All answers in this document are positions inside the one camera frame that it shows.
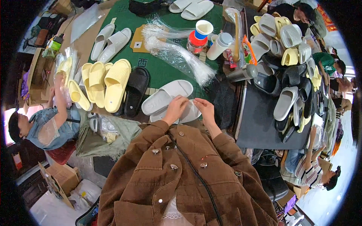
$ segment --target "plastic packaging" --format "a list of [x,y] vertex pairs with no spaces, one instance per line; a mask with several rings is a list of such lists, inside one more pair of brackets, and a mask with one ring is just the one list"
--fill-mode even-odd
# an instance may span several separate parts
[[104,12],[98,9],[98,4],[95,3],[89,9],[80,14],[74,19],[72,25],[72,33],[70,36],[70,43],[77,40],[86,30],[88,30],[93,24],[95,24],[102,16]]

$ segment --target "metal button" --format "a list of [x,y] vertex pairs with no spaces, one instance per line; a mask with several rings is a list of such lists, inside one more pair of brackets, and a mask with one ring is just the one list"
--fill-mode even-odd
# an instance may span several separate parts
[[170,167],[171,167],[172,170],[175,170],[175,169],[178,168],[175,164],[171,164]]
[[207,162],[203,162],[203,163],[201,163],[201,164],[200,164],[200,166],[201,166],[202,168],[206,168],[206,166],[207,166]]

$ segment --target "man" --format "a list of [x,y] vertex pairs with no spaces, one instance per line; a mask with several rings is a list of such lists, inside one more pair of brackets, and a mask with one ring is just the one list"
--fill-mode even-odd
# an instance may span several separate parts
[[344,75],[346,73],[346,64],[339,59],[334,60],[334,57],[327,52],[317,52],[312,54],[314,62],[319,66],[324,77],[326,85],[329,85],[330,76],[337,71]]
[[341,167],[338,166],[335,172],[323,172],[322,168],[319,166],[317,158],[325,147],[318,149],[312,155],[316,132],[316,127],[312,126],[310,134],[311,141],[306,155],[300,153],[298,150],[288,151],[288,155],[285,159],[285,169],[301,179],[305,185],[311,188],[323,185],[327,188],[327,191],[329,191],[336,186],[338,177],[341,174]]
[[316,19],[314,10],[306,3],[300,3],[297,7],[283,3],[268,9],[269,14],[274,12],[277,12],[282,17],[287,17],[292,24],[298,25],[303,36],[306,34],[308,25],[314,23]]

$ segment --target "green cloth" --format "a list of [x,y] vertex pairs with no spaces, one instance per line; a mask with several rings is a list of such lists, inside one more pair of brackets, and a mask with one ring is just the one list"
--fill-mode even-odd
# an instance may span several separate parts
[[[114,4],[114,6],[109,11],[106,19],[104,20],[101,29],[103,29],[107,24],[109,24],[113,18],[117,18],[114,22],[115,24],[115,32],[121,31],[122,29],[128,27],[132,31],[132,37],[127,45],[112,59],[111,62],[116,62],[119,59],[127,59],[130,63],[132,68],[137,66],[144,66],[146,64],[146,68],[150,72],[150,88],[159,89],[163,85],[172,82],[177,79],[183,79],[189,81],[192,86],[194,87],[194,92],[189,97],[193,99],[195,97],[207,99],[207,95],[203,92],[196,81],[193,78],[188,77],[178,69],[172,67],[171,65],[167,64],[163,60],[152,56],[150,53],[134,53],[133,50],[130,48],[130,44],[133,38],[133,34],[136,28],[142,26],[143,24],[147,24],[147,19],[151,19],[154,15],[148,15],[146,17],[138,17],[135,14],[131,13],[128,10],[129,1],[122,0],[118,1]],[[215,5],[213,9],[208,12],[205,16],[201,18],[201,20],[207,20],[214,26],[214,32],[219,33],[220,30],[223,29],[223,21],[222,21],[222,11],[223,8],[221,6]],[[168,10],[168,7],[164,7],[163,9],[159,10],[157,14],[160,18],[169,26],[175,28],[195,28],[196,22],[189,21],[183,19],[180,13],[171,13]],[[186,48],[187,38],[185,39],[173,39],[174,42],[182,45]],[[91,58],[89,57],[89,63],[94,63]],[[212,69],[218,71],[219,64],[216,61],[211,61],[206,59],[206,64],[209,65]]]
[[333,67],[335,61],[334,58],[327,52],[317,52],[312,54],[314,62],[319,66],[319,61],[322,62],[324,71],[331,76],[336,69]]

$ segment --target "woman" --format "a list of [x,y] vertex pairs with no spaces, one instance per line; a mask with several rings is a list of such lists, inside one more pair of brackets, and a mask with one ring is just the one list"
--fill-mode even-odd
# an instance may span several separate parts
[[205,132],[174,125],[188,99],[131,141],[102,189],[98,225],[277,225],[271,200],[238,146],[214,120],[214,106],[195,98]]

